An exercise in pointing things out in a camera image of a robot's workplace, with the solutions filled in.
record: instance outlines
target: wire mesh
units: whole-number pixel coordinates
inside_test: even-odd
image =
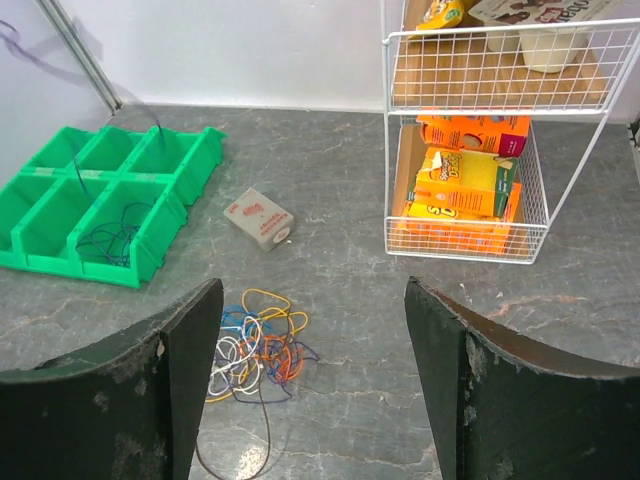
[[[390,111],[599,114],[639,30],[634,21],[393,34],[387,50],[387,65],[395,65]]]
[[[398,162],[410,161],[415,148],[403,136],[411,129],[403,127]],[[399,164],[399,172],[409,172]],[[548,230],[549,211],[540,170],[533,130],[520,156],[518,181],[522,184],[519,207],[513,223],[435,220],[388,216],[385,228],[387,252],[397,255],[484,260],[503,263],[533,263]],[[391,212],[403,209],[408,179],[398,178],[394,187]]]

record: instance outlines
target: pile of wires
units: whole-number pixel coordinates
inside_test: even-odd
[[[251,294],[260,294],[278,305],[252,311],[247,302]],[[316,352],[297,339],[308,323],[309,316],[303,311],[292,311],[289,299],[257,288],[245,290],[241,305],[223,310],[220,330],[224,334],[216,346],[206,402],[233,397],[241,403],[269,404],[291,399],[289,382],[300,375],[305,361],[319,360]],[[280,398],[251,400],[259,393],[263,378],[282,391]]]
[[[122,210],[119,222],[97,225],[78,241],[76,251],[83,257],[105,259],[109,265],[129,268],[131,266],[131,242],[140,230],[138,223],[128,223],[127,221],[127,213],[133,208],[146,209],[148,213],[153,205],[144,202],[126,205]]]

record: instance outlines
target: white wall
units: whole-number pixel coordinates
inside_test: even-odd
[[[102,43],[107,76],[145,102],[382,109],[378,0],[62,4]],[[399,26],[402,1],[387,4]],[[640,0],[626,0],[618,16],[634,15]],[[614,120],[638,111],[640,84],[630,85]]]
[[[53,27],[33,0],[11,2],[11,8],[0,11],[0,18],[20,32],[23,48],[55,38]],[[80,71],[64,49],[45,60]],[[88,83],[78,87],[58,80],[14,58],[4,42],[0,42],[0,71],[0,187],[60,128],[95,129],[109,118],[109,110]]]

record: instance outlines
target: white wire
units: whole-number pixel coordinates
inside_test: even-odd
[[[209,385],[207,388],[207,391],[211,397],[220,397],[222,395],[225,395],[232,388],[234,391],[243,393],[245,395],[253,395],[258,392],[256,385],[260,378],[259,373],[262,365],[255,358],[255,352],[258,349],[258,345],[260,344],[260,341],[262,340],[262,327],[260,325],[260,322],[258,321],[258,319],[250,315],[247,315],[244,318],[244,322],[242,323],[241,327],[222,327],[221,330],[237,332],[242,337],[244,344],[249,345],[250,341],[248,339],[249,337],[248,332],[251,327],[250,323],[253,323],[255,325],[255,327],[258,330],[258,334],[255,337],[253,346],[251,347],[249,352],[247,352],[246,354],[243,353],[243,348],[241,347],[242,344],[240,343],[237,337],[232,335],[225,335],[224,337],[218,339],[218,343],[216,345],[216,357],[218,359],[224,359],[225,364],[221,366],[214,364],[211,369],[211,375],[209,377]],[[228,345],[228,349],[225,352],[223,350],[223,346],[227,346],[227,345]],[[233,387],[229,383],[229,380],[226,374],[229,372],[231,372],[231,374],[236,376],[244,376],[245,374],[250,374],[251,360],[253,360],[256,363],[256,366],[258,369],[258,375],[254,376],[252,383],[249,385],[245,385],[243,387]],[[225,384],[224,388],[220,391],[213,390],[217,376],[221,376]]]

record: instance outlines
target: cereal box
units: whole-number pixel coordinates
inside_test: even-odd
[[[482,0],[469,12],[504,25],[568,23],[607,17],[622,0]]]
[[[511,195],[502,218],[482,217],[456,210],[407,202],[406,217],[401,228],[424,235],[438,248],[448,250],[475,250],[495,254],[506,252],[513,223],[520,202],[522,186],[513,184]],[[467,220],[475,223],[457,223],[452,220]]]
[[[524,150],[531,125],[525,116],[420,115],[425,143],[447,148],[517,157]]]
[[[427,149],[414,201],[486,217],[504,215],[517,160],[489,153]]]

